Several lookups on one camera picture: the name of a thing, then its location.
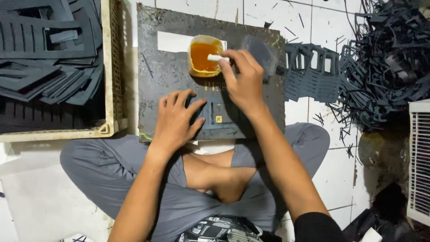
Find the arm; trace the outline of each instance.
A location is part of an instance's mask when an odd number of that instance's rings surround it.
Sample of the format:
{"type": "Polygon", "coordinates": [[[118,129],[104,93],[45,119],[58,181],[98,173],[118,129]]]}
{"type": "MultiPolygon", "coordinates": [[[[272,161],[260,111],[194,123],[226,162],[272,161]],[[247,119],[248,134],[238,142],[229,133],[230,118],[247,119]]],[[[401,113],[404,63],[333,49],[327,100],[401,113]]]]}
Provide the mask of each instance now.
{"type": "Polygon", "coordinates": [[[220,60],[231,100],[250,120],[274,184],[287,204],[293,222],[302,214],[329,215],[300,158],[285,139],[262,98],[263,68],[246,50],[227,50],[222,54],[236,63],[234,76],[229,63],[220,60]]]}
{"type": "Polygon", "coordinates": [[[185,108],[190,89],[175,91],[158,103],[158,120],[142,168],[131,186],[115,220],[108,242],[143,242],[154,225],[158,194],[167,162],[176,150],[194,137],[205,122],[189,125],[192,115],[206,103],[200,99],[185,108]]]}

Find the gray pants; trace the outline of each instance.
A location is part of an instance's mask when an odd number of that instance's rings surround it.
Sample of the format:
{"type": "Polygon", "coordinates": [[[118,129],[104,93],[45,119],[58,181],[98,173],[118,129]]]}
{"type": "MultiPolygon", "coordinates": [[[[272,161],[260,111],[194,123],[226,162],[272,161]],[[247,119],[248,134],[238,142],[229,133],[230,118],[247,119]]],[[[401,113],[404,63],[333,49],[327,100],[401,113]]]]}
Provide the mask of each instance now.
{"type": "MultiPolygon", "coordinates": [[[[327,131],[314,124],[297,123],[286,126],[285,137],[313,177],[329,148],[327,131]]],[[[116,218],[146,152],[147,146],[132,135],[72,140],[64,147],[60,160],[64,171],[87,198],[116,218]]],[[[258,169],[240,201],[223,204],[208,194],[186,188],[182,157],[172,157],[161,186],[151,241],[174,241],[194,224],[217,214],[246,217],[263,230],[275,231],[287,208],[270,180],[258,143],[236,144],[231,167],[258,169]]]]}

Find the orange liquid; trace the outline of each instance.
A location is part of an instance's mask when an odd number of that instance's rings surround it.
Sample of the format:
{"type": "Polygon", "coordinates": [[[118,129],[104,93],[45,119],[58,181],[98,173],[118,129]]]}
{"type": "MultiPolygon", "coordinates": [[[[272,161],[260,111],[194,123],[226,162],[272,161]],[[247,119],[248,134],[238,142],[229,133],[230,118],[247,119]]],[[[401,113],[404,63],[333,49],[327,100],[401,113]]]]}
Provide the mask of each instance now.
{"type": "Polygon", "coordinates": [[[199,71],[216,71],[218,64],[208,61],[208,55],[218,55],[217,47],[208,43],[192,43],[191,44],[191,61],[194,69],[199,71]]]}

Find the plastic crate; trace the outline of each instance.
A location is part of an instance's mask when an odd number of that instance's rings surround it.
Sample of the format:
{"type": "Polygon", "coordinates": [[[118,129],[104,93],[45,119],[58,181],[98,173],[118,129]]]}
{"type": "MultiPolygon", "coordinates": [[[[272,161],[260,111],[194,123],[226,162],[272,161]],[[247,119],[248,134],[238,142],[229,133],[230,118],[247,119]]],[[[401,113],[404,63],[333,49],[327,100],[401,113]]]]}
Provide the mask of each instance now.
{"type": "Polygon", "coordinates": [[[84,130],[44,130],[0,135],[0,142],[18,142],[35,140],[64,140],[79,138],[110,137],[127,128],[124,118],[121,90],[122,32],[120,29],[121,2],[101,0],[101,23],[103,26],[103,58],[105,75],[106,119],[101,126],[84,130]]]}

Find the person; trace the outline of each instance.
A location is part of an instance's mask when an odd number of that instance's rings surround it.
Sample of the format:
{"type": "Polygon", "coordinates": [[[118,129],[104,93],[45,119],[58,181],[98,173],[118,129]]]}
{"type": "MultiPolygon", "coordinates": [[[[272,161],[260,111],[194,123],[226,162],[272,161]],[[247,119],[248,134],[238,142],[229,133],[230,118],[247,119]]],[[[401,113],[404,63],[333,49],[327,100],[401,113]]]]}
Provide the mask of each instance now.
{"type": "Polygon", "coordinates": [[[182,148],[205,122],[185,107],[193,90],[158,103],[150,145],[137,136],[72,140],[61,165],[76,186],[115,219],[109,242],[281,241],[274,232],[287,211],[296,241],[345,241],[311,177],[330,138],[309,123],[277,127],[262,99],[263,69],[246,50],[226,50],[219,64],[228,95],[251,122],[257,141],[198,155],[182,148]]]}

